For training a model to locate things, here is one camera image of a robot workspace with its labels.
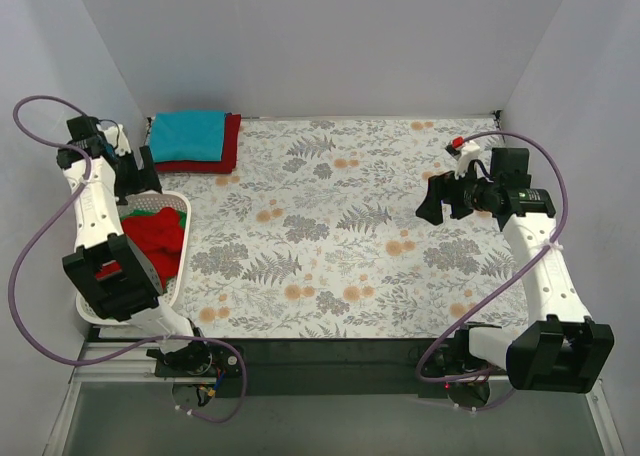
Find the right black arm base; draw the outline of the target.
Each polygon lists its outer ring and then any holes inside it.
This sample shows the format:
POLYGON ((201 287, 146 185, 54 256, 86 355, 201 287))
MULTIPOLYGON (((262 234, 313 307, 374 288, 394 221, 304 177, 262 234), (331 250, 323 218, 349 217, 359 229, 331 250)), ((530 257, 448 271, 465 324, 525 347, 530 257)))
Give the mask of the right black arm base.
POLYGON ((491 396, 490 377, 506 375, 502 368, 470 353, 470 333, 476 327, 498 329, 494 325, 464 324, 416 364, 416 373, 422 379, 445 378, 440 385, 447 397, 454 405, 469 410, 486 408, 491 396))

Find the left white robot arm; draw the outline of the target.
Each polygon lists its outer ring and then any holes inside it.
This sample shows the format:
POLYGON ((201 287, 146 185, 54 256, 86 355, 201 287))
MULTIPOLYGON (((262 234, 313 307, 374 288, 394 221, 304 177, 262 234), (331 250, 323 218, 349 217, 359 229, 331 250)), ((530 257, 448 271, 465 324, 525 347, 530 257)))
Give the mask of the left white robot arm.
POLYGON ((172 307, 180 287, 189 206, 174 208, 162 193, 151 151, 138 164, 124 130, 99 119, 68 120, 71 135, 56 161, 76 193, 74 250, 62 260, 80 298, 104 323, 132 325, 160 336, 149 356, 193 376, 213 362, 211 349, 172 307))

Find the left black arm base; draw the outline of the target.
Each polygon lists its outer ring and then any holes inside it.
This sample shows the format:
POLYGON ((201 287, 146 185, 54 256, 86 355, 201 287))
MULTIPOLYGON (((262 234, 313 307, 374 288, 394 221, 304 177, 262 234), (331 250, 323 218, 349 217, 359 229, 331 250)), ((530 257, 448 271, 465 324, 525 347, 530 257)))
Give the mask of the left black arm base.
POLYGON ((214 399, 224 383, 238 383, 240 389, 246 386, 243 352, 228 343, 189 341, 173 352, 147 349, 146 356, 155 361, 156 377, 191 381, 199 406, 214 399))

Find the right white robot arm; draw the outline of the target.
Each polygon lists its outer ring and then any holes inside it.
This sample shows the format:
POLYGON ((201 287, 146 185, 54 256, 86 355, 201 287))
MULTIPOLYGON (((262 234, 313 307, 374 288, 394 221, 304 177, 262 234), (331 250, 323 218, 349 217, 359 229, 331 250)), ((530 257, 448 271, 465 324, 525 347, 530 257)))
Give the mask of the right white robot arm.
POLYGON ((551 197, 531 186, 528 150, 495 148, 488 167, 474 142, 456 140, 447 151, 457 167, 430 178, 417 216, 440 225, 445 206, 456 220, 490 213, 526 271, 519 279, 528 309, 528 326, 517 337, 484 323, 456 330, 454 365, 469 374, 486 364, 499 368, 518 390, 589 392, 614 335, 609 325, 593 320, 575 289, 561 246, 552 239, 558 225, 551 197))

